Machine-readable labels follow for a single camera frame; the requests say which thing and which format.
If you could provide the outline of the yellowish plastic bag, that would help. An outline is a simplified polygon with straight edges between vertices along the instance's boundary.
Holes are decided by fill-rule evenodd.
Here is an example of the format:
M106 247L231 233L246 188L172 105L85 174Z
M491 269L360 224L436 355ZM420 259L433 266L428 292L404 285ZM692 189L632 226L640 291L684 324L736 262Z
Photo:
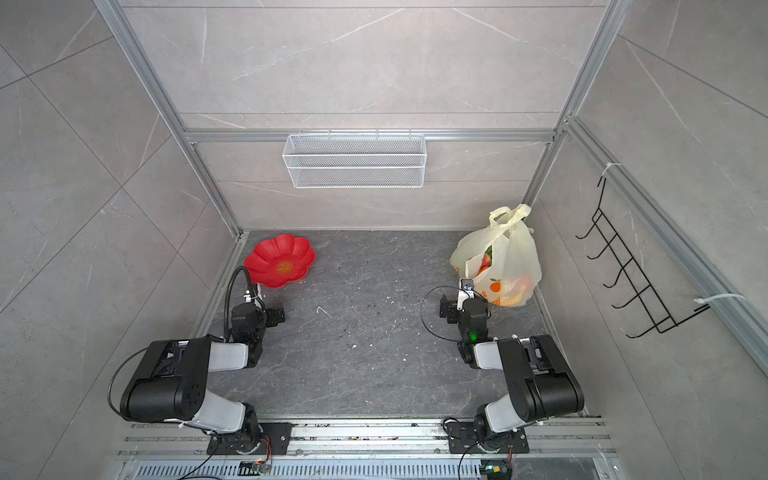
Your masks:
M542 278L536 244L525 223L530 213L531 208L525 204L493 210L488 225L464 236L450 257L457 275L472 281L473 290L493 305L500 306L500 296L516 284L531 285L533 295ZM486 252L492 255L492 265L479 274ZM490 290L493 279L502 283L498 293Z

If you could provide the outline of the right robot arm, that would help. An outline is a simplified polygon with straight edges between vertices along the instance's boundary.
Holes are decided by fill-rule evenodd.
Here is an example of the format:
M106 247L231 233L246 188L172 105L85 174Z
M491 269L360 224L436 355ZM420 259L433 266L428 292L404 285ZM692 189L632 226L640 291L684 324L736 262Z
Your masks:
M458 327L455 343L464 363L504 375L507 393L475 415L477 438L495 439L541 420L581 412L584 393L554 339L548 334L493 338L489 315L488 302L464 290L455 300L440 299L439 316Z

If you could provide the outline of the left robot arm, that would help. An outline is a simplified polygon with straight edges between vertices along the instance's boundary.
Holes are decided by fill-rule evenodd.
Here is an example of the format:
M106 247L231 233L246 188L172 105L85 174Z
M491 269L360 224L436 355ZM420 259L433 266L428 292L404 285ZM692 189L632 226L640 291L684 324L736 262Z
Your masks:
M280 307L242 303L229 313L222 337L152 342L127 383L116 412L127 421L178 423L218 435L258 438L255 409L213 393L211 373L255 367L266 330L285 321Z

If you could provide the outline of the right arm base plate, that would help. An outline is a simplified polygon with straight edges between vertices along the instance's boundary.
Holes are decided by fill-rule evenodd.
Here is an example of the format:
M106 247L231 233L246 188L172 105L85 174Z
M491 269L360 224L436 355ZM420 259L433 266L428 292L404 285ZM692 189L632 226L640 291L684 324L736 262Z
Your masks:
M444 419L441 423L452 454L527 454L530 452L523 429L506 433L480 434L473 422Z

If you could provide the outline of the red flower-shaped plate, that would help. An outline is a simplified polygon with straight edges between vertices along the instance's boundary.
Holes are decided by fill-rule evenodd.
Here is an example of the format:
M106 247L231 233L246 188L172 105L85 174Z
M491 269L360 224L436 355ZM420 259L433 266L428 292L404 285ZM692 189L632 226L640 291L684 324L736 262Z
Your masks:
M270 289L302 280L316 260L308 239L281 234L258 243L244 261L251 280Z

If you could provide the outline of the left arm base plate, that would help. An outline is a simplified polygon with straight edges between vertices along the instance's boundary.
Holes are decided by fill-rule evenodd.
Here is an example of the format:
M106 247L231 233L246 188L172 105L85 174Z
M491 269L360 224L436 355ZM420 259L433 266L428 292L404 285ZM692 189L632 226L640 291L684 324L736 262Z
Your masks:
M293 424L288 422L260 423L251 431L243 427L234 433L214 434L207 446L208 456L223 455L285 455Z

